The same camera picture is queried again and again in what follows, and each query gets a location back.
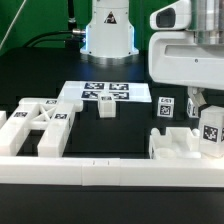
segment black and white tag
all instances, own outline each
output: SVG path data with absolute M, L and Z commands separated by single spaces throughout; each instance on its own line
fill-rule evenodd
M 88 82 L 85 84 L 85 89 L 104 89 L 104 83 Z
M 107 18 L 104 21 L 104 23 L 107 23 L 107 24 L 117 24 L 117 21 L 116 21 L 112 11 L 109 13 L 109 15 L 107 16 Z
M 47 100 L 46 104 L 55 105 L 57 104 L 57 100 Z
M 56 114 L 55 119 L 65 120 L 68 117 L 68 114 Z
M 160 115 L 169 116 L 171 114 L 171 106 L 161 105 L 160 107 Z
M 172 103 L 172 100 L 171 99 L 168 99 L 168 98 L 162 98 L 161 99 L 161 102 L 162 103 Z
M 129 85 L 128 84 L 114 84 L 110 83 L 110 90 L 129 90 Z
M 16 112 L 14 117 L 25 118 L 27 116 L 27 112 Z
M 98 99 L 98 94 L 100 92 L 94 92 L 94 91 L 83 91 L 82 93 L 82 98 L 83 99 L 93 99 L 97 100 Z
M 129 93 L 127 92 L 110 92 L 114 95 L 115 100 L 129 100 Z
M 218 140 L 218 128 L 210 127 L 205 125 L 203 132 L 203 139 L 209 140 L 212 142 L 217 142 Z

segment white plastic block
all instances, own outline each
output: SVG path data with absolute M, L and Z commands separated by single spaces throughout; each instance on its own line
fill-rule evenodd
M 201 112 L 200 151 L 213 157 L 224 155 L 224 108 L 211 106 Z
M 82 161 L 0 157 L 0 183 L 82 185 Z
M 120 186 L 221 187 L 223 160 L 121 160 Z
M 6 112 L 5 111 L 0 111 L 0 129 L 6 122 Z
M 199 136 L 190 128 L 167 128 L 165 135 L 152 129 L 149 144 L 151 159 L 200 159 Z
M 39 113 L 38 104 L 19 105 L 0 130 L 0 155 L 15 156 L 26 140 L 29 121 Z
M 101 118 L 116 117 L 116 102 L 112 93 L 101 92 L 98 95 L 98 109 Z
M 82 184 L 120 185 L 120 159 L 91 159 L 83 164 Z
M 43 106 L 45 110 L 50 110 L 57 106 L 58 100 L 48 98 L 23 98 L 19 101 L 19 104 L 39 104 L 40 106 Z
M 195 105 L 191 98 L 188 98 L 187 101 L 187 114 L 190 118 L 198 118 L 198 116 L 195 114 Z
M 60 103 L 37 148 L 40 157 L 61 157 L 75 118 L 74 103 Z
M 159 97 L 158 101 L 158 117 L 173 117 L 174 98 Z

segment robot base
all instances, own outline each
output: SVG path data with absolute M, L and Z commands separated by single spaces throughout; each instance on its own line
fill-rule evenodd
M 89 54 L 81 54 L 81 59 L 101 65 L 122 65 L 138 61 L 139 55 L 130 55 L 124 58 L 95 57 Z

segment paper sheet with markers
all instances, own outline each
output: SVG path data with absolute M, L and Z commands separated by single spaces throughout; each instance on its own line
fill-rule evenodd
M 151 103 L 148 84 L 67 81 L 58 97 L 63 100 L 97 101 L 100 92 L 112 93 L 116 101 Z

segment black table surface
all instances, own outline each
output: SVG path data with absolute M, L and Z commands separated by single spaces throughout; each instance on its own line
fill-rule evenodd
M 119 66 L 87 63 L 66 49 L 17 48 L 0 57 L 0 110 L 7 115 L 24 97 L 57 98 L 65 81 L 148 83 L 152 103 L 117 102 L 117 116 L 100 119 L 96 102 L 84 102 L 64 157 L 149 159 L 152 128 L 197 128 L 186 114 L 187 90 L 154 83 L 147 52 Z M 175 98 L 173 118 L 158 118 L 160 96 Z M 223 94 L 207 91 L 220 105 Z M 18 156 L 37 156 L 42 132 L 32 131 Z M 223 189 L 0 185 L 1 223 L 223 223 Z

